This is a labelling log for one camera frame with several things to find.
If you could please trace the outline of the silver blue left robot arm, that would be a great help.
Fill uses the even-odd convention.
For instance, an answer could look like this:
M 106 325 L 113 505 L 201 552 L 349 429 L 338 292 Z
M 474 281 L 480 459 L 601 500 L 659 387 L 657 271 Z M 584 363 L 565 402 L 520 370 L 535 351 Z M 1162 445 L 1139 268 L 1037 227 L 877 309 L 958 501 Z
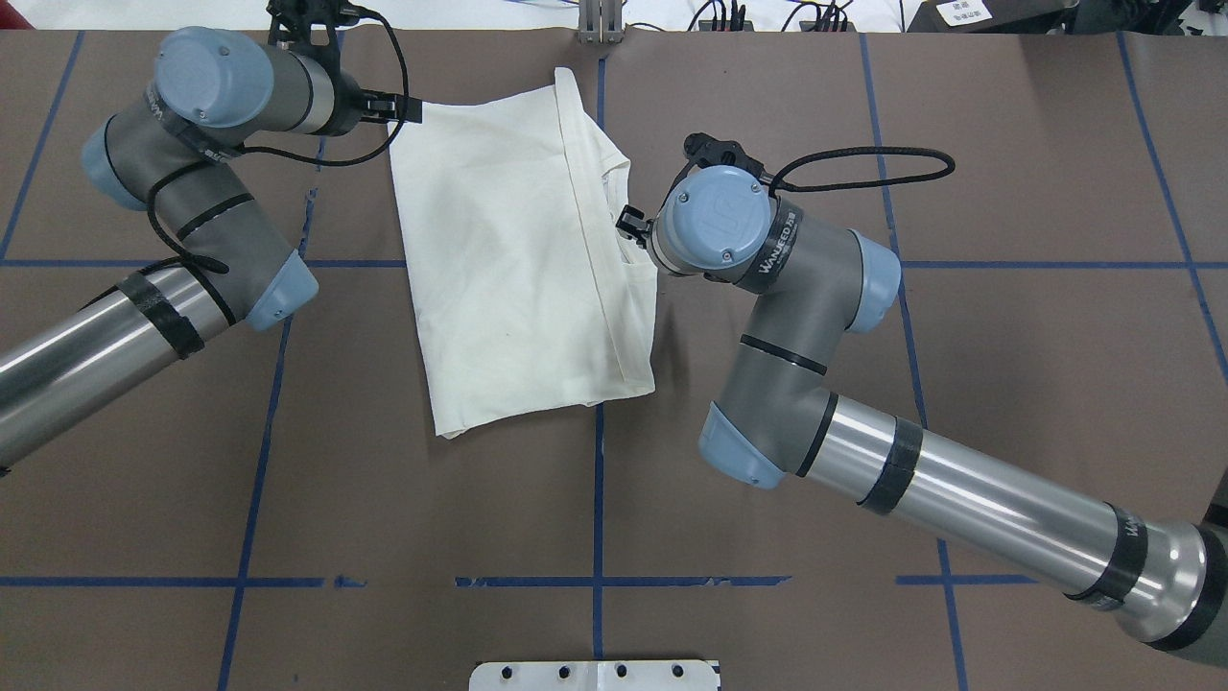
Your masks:
M 264 43 L 187 27 L 158 43 L 154 79 L 135 106 L 87 144 L 88 180 L 144 214 L 169 254 L 97 295 L 66 320 L 2 357 L 2 473 L 238 323 L 275 326 L 319 282 L 232 169 L 257 133 L 343 136 L 420 123 L 406 87 L 363 90 L 341 68 L 335 32 L 278 14 Z

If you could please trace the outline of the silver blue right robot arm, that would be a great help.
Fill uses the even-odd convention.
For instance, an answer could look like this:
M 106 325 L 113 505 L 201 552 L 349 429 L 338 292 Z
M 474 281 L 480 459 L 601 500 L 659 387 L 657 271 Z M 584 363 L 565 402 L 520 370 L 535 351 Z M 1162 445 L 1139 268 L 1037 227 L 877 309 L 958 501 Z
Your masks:
M 903 288 L 894 250 L 729 164 L 684 172 L 657 214 L 624 206 L 616 228 L 663 272 L 755 299 L 698 434 L 710 466 L 755 488 L 804 477 L 1005 561 L 1149 649 L 1226 665 L 1224 528 L 1144 520 L 830 389 L 842 336 L 872 331 Z

